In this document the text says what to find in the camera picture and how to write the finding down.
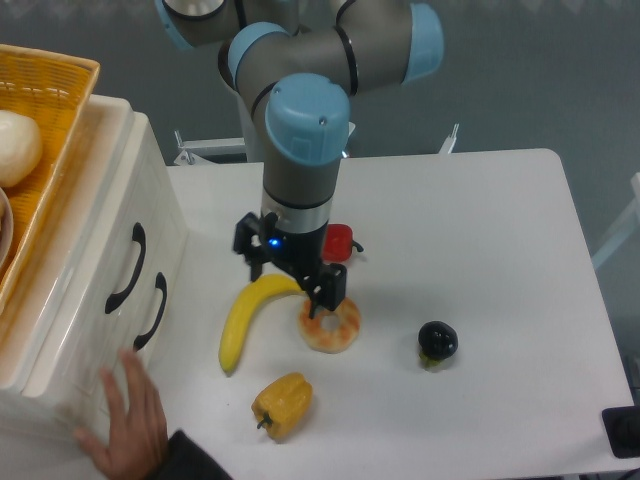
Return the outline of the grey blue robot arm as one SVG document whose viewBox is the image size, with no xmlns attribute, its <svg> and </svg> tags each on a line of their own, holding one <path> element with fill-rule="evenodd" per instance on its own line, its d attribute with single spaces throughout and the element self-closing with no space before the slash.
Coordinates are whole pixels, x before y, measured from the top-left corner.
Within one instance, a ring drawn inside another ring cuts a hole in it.
<svg viewBox="0 0 640 480">
<path fill-rule="evenodd" d="M 344 300 L 347 270 L 322 249 L 349 137 L 352 97 L 433 74 L 445 50 L 423 2 L 336 1 L 334 23 L 305 31 L 295 1 L 160 1 L 182 49 L 225 42 L 219 71 L 243 103 L 263 156 L 261 209 L 236 226 L 234 250 L 253 278 L 272 264 L 312 309 Z"/>
</svg>

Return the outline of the person's hand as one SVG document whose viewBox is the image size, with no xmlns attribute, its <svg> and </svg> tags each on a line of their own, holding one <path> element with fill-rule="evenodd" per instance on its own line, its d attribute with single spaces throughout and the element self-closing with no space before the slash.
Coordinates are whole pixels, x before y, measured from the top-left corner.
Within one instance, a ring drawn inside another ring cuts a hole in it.
<svg viewBox="0 0 640 480">
<path fill-rule="evenodd" d="M 132 350 L 119 352 L 128 402 L 113 373 L 100 371 L 109 409 L 109 439 L 103 443 L 90 430 L 78 427 L 73 435 L 96 469 L 108 479 L 146 479 L 168 457 L 166 417 L 156 386 Z"/>
</svg>

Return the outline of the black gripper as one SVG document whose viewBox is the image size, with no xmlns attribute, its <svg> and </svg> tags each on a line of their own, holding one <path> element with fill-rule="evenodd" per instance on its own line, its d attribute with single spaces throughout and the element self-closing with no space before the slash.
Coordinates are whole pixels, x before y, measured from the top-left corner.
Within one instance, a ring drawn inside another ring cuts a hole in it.
<svg viewBox="0 0 640 480">
<path fill-rule="evenodd" d="M 247 213 L 235 227 L 233 251 L 244 257 L 250 280 L 257 281 L 270 263 L 292 277 L 309 297 L 308 317 L 318 308 L 334 311 L 346 297 L 347 268 L 322 259 L 327 225 L 306 233 L 276 227 L 276 215 Z"/>
</svg>

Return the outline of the dark sleeved forearm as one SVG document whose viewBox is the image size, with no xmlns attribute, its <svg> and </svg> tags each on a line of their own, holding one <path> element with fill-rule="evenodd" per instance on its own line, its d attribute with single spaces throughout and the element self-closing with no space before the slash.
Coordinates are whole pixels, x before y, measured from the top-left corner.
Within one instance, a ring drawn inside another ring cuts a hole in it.
<svg viewBox="0 0 640 480">
<path fill-rule="evenodd" d="M 167 457 L 147 479 L 231 480 L 232 477 L 183 430 L 177 430 L 169 439 Z"/>
</svg>

